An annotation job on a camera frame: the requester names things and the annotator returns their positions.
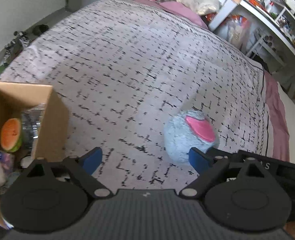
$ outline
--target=watermelon plush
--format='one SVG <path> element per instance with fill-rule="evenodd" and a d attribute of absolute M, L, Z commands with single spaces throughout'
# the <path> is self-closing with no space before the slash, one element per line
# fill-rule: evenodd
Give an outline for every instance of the watermelon plush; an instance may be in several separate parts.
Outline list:
<path fill-rule="evenodd" d="M 18 118 L 8 119 L 1 130 L 1 147 L 7 152 L 16 152 L 22 145 L 22 124 Z"/>

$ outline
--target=cardboard box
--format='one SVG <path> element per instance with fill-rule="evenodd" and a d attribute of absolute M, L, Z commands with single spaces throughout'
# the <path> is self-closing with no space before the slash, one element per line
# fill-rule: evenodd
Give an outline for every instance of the cardboard box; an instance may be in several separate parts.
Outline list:
<path fill-rule="evenodd" d="M 38 131 L 39 137 L 33 143 L 32 158 L 43 157 L 48 162 L 61 161 L 64 158 L 69 113 L 52 86 L 0 82 L 0 133 L 9 118 L 19 117 L 22 110 L 41 103 L 46 103 L 46 107 Z M 23 149 L 14 154 L 17 161 L 25 155 Z M 6 228 L 1 214 L 0 225 Z"/>

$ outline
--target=plush toy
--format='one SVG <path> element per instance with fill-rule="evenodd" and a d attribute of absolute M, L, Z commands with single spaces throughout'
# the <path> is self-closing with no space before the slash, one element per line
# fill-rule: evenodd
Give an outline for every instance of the plush toy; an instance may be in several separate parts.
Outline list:
<path fill-rule="evenodd" d="M 178 163 L 188 163 L 192 147 L 206 153 L 215 141 L 213 128 L 201 111 L 180 111 L 164 127 L 166 152 Z"/>

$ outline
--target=pink plush ear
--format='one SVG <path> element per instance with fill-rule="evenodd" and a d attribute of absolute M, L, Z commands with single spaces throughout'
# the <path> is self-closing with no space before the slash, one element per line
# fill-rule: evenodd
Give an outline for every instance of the pink plush ear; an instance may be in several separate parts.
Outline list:
<path fill-rule="evenodd" d="M 187 115 L 185 121 L 192 131 L 202 140 L 206 142 L 214 142 L 215 134 L 207 120 L 198 120 Z"/>

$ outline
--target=bedspread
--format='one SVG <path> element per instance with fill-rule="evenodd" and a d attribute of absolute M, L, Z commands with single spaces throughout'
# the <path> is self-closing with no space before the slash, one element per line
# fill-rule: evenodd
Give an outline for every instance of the bedspread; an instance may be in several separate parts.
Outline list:
<path fill-rule="evenodd" d="M 218 148 L 268 153 L 260 64 L 190 21 L 130 0 L 100 0 L 21 53 L 2 81 L 51 84 L 70 110 L 67 155 L 103 149 L 94 173 L 111 190 L 181 189 L 197 173 L 173 163 L 163 126 L 199 109 Z"/>

